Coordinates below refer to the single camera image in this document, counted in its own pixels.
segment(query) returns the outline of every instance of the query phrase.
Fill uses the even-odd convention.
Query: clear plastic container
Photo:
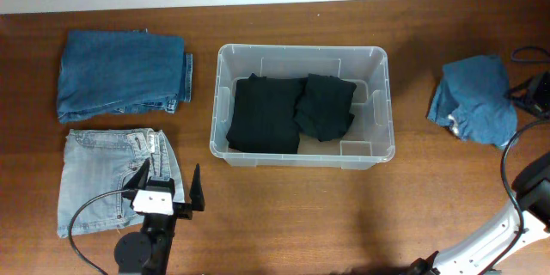
[[[341,139],[319,142],[300,135],[297,155],[242,153],[225,138],[233,118],[236,82],[250,74],[272,78],[336,76],[357,84],[350,130]],[[216,93],[210,150],[231,166],[258,165],[367,169],[394,157],[388,55],[380,47],[251,46],[228,44],[217,55]]]

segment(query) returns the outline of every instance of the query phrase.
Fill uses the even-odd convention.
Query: wooden surface
[[[519,46],[550,47],[550,0],[375,0],[248,7],[144,9],[0,16],[0,272],[88,274],[56,234],[64,137],[70,128],[166,132],[185,180],[199,162],[204,213],[178,222],[170,274],[327,274],[403,266],[455,244],[506,200],[501,152],[463,143],[425,118],[443,64],[497,53],[512,84],[547,70],[509,61]],[[102,115],[60,125],[55,99],[68,29],[176,34],[194,55],[193,94],[174,115]],[[388,52],[395,158],[366,171],[232,168],[208,141],[217,51],[226,43],[381,46]],[[520,124],[532,118],[519,112]],[[550,148],[529,132],[510,177]],[[116,273],[113,249],[132,227],[78,236]],[[505,274],[547,274],[550,241],[503,262]]]

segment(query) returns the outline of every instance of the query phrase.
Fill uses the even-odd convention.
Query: blue cloth
[[[191,100],[193,56],[175,36],[70,31],[58,80],[61,123],[102,113],[174,113]]]
[[[502,148],[517,127],[516,110],[504,98],[509,87],[498,56],[476,56],[446,64],[428,119],[451,127],[461,140]]]
[[[91,198],[121,189],[150,159],[150,176],[174,179],[174,202],[184,202],[183,182],[174,151],[162,131],[152,129],[71,130],[64,150],[58,201],[58,235],[66,237],[76,210]],[[99,199],[76,218],[73,235],[120,229],[144,220],[128,199],[114,194]]]

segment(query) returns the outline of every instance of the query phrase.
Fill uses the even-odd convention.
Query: crumpled blue shirt
[[[503,148],[517,128],[516,110],[504,98],[509,87],[506,69],[496,55],[446,64],[428,119],[453,128],[461,140]]]

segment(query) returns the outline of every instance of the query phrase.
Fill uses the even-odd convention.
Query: black power cord
[[[517,215],[519,216],[519,230],[517,231],[516,236],[514,236],[514,239],[512,240],[510,245],[508,245],[508,247],[505,248],[503,252],[497,256],[497,258],[495,258],[485,269],[483,269],[480,275],[490,271],[517,244],[519,238],[522,237],[523,229],[525,228],[525,219],[523,218],[522,207],[517,202],[516,196],[514,196],[514,192],[512,191],[510,183],[508,182],[508,178],[506,177],[506,159],[508,158],[508,153],[510,152],[512,146],[516,144],[517,139],[521,137],[525,131],[533,128],[534,126],[544,124],[550,124],[550,119],[536,120],[530,124],[525,125],[522,129],[518,130],[516,134],[514,134],[514,136],[506,145],[506,148],[504,148],[504,153],[502,154],[502,159],[500,160],[500,177],[502,178],[502,183],[504,184],[504,190],[506,190],[506,194],[508,194],[508,198],[510,198],[511,203],[514,205],[514,208],[517,211]]]
[[[519,58],[517,54],[522,51],[535,51],[546,57],[545,58]],[[548,64],[550,63],[550,52],[538,46],[524,46],[524,47],[515,49],[510,55],[510,59],[512,62],[524,63],[524,64]]]
[[[76,211],[75,215],[72,217],[72,219],[70,220],[70,223],[69,223],[69,242],[70,242],[70,246],[73,248],[73,250],[75,251],[76,255],[82,259],[84,262],[86,262],[88,265],[92,266],[97,272],[103,274],[103,275],[107,275],[107,272],[103,271],[100,267],[98,267],[97,265],[95,265],[92,261],[88,260],[88,258],[84,257],[84,255],[80,252],[80,250],[78,250],[78,248],[76,247],[76,244],[75,242],[73,241],[72,239],[72,226],[73,224],[75,224],[75,221],[76,221],[76,218],[78,217],[78,214],[80,214],[86,207],[88,207],[89,205],[91,205],[92,203],[94,203],[95,201],[97,201],[98,199],[102,199],[102,198],[105,198],[107,196],[110,196],[110,195],[113,195],[113,194],[117,194],[117,193],[128,193],[128,192],[132,192],[132,191],[136,191],[135,189],[119,189],[119,190],[113,190],[111,192],[105,192],[103,194],[100,194],[98,195],[97,197],[95,198],[92,198],[90,201],[84,203],[84,205],[80,206],[80,208],[78,209],[78,211]]]

